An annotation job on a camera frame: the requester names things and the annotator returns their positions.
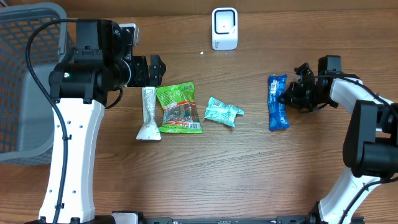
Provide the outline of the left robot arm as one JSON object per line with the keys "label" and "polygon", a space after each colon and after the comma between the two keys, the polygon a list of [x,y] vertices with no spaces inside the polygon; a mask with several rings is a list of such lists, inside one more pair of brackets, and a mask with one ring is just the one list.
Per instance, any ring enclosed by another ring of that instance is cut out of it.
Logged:
{"label": "left robot arm", "polygon": [[53,108],[54,137],[49,182],[38,223],[144,223],[139,212],[97,215],[93,171],[98,131],[109,109],[108,93],[139,87],[140,141],[161,139],[155,122],[156,89],[166,71],[158,55],[135,56],[139,28],[104,19],[77,19],[77,45],[56,64],[44,96]]}

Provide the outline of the teal tissue packet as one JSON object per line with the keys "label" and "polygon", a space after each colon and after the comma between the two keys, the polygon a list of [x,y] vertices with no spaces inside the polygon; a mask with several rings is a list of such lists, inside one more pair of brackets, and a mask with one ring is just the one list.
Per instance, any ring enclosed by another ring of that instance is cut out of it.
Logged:
{"label": "teal tissue packet", "polygon": [[211,97],[205,110],[205,119],[223,123],[232,128],[235,127],[235,119],[237,115],[244,115],[244,111],[234,105],[226,105],[222,101]]}

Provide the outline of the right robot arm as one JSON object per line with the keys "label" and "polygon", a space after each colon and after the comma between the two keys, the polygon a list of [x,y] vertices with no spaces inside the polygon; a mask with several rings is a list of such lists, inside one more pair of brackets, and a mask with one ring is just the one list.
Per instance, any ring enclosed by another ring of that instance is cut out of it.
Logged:
{"label": "right robot arm", "polygon": [[297,223],[364,223],[355,211],[378,186],[397,181],[397,103],[381,97],[355,74],[345,73],[341,57],[318,60],[318,72],[308,63],[294,69],[298,80],[278,102],[311,113],[342,106],[351,116],[343,143],[345,168],[327,196]]}

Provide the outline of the white tube with gold cap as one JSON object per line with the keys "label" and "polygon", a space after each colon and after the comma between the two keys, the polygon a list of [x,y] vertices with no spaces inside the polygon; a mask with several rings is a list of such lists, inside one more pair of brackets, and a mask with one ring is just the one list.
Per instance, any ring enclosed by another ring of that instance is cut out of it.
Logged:
{"label": "white tube with gold cap", "polygon": [[143,125],[136,139],[140,141],[160,141],[161,135],[155,121],[156,87],[142,88]]}

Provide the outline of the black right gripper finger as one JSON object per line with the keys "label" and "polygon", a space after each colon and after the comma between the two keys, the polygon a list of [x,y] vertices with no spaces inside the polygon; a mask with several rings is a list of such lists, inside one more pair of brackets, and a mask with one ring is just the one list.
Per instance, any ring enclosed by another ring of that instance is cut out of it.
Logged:
{"label": "black right gripper finger", "polygon": [[295,67],[294,72],[296,75],[298,75],[299,82],[303,82],[314,77],[314,73],[307,62],[303,63],[299,67]]}
{"label": "black right gripper finger", "polygon": [[293,92],[291,89],[286,89],[280,96],[277,97],[277,101],[280,104],[287,105],[287,106],[293,106],[292,98],[293,97]]}

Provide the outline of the blue snack wrapper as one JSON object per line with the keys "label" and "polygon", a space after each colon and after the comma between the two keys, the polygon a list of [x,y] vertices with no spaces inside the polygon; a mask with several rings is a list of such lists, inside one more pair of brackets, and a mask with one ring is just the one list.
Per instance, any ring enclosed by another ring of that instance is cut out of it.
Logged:
{"label": "blue snack wrapper", "polygon": [[278,97],[285,91],[286,81],[287,75],[273,75],[268,78],[269,129],[271,131],[287,129],[290,126],[285,105],[278,101]]}

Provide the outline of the green snack bag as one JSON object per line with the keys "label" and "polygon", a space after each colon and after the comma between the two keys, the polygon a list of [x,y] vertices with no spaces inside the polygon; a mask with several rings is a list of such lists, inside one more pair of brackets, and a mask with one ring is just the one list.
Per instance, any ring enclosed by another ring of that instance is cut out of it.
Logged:
{"label": "green snack bag", "polygon": [[193,82],[163,86],[156,90],[164,110],[162,133],[201,134],[203,132],[194,100]]}

